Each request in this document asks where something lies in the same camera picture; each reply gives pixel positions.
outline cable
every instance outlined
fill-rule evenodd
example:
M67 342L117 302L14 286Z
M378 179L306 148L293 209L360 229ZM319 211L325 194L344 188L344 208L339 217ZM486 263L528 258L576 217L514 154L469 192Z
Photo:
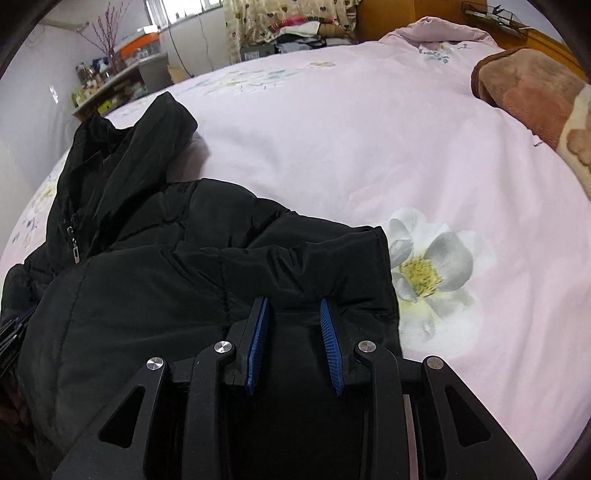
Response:
M185 69L185 72L187 72L187 75L189 75L191 78L195 78L195 75L192 75L192 74L189 73L189 71L187 70L187 67L183 63L183 59L181 58L181 55L178 53L177 45L174 42L174 38L173 38L173 29L170 28L170 23L168 24L168 34L170 35L170 39L173 41L174 51L177 53L177 57L180 60L181 65Z
M187 75L189 75L189 77L191 77L191 78L195 78L195 75L191 75L191 73L189 73L189 71L187 70L187 67L183 63L183 59L181 58L181 55L177 49L177 44L174 42L173 29L170 28L170 19L168 17L168 12L166 11L166 8L163 8L163 10L164 10L164 15L166 15L166 23L168 24L168 34L170 35L170 40L173 41L174 51L177 53L177 57L180 60L181 65L185 69L185 72L187 72Z
M199 25L201 25L201 36L205 40L205 55L207 56L207 59L209 61L209 66L212 68L212 72L213 72L213 62L212 62L212 59L209 57L209 43L207 42L207 37L205 36L205 32L203 31L203 22L201 21L202 14L203 14L203 11L200 14L198 14L197 16L199 17Z

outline dried flower branch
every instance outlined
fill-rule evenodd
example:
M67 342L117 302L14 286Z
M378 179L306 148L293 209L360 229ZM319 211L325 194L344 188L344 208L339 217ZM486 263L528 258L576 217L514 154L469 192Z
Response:
M97 21L92 24L98 43L89 39L82 32L78 32L78 35L93 44L105 55L112 54L115 48L117 34L119 33L119 23L121 18L126 14L131 2L132 0L122 0L119 4L119 9L111 5L111 2L107 4L104 19L103 16L99 16Z

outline zipper pull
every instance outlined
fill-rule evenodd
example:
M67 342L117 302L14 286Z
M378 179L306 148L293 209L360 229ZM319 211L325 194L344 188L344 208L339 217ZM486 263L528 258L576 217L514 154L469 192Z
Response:
M72 240L72 252L74 253L74 262L80 263L80 252L78 251L78 242L76 241L76 237L74 236L74 228L69 226L67 228L68 235Z

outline bed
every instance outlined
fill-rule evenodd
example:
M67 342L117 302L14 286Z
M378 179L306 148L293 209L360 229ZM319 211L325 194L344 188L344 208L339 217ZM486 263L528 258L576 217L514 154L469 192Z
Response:
M168 175L382 225L404 355L442 356L547 480L591 417L591 205L550 147L472 96L474 65L497 51L486 32L425 18L179 83L167 90L199 128ZM109 118L130 126L154 98ZM43 242L66 155L15 226L2 278ZM441 269L425 272L434 251Z

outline black gripper frame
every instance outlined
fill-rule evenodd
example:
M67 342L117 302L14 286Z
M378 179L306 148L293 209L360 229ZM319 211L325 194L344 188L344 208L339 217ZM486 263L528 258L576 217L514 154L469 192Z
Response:
M333 310L332 321L339 322ZM194 358L143 365L81 435L53 480L231 480L220 389L224 384L252 394L268 316L268 301L259 298L249 319L231 327L226 342L232 348L218 342ZM358 340L339 338L350 344L343 351L353 353L345 362L350 384L365 382L370 398L359 480L411 478L407 425L414 430L420 480L536 479L442 359L397 358L378 342L362 351Z

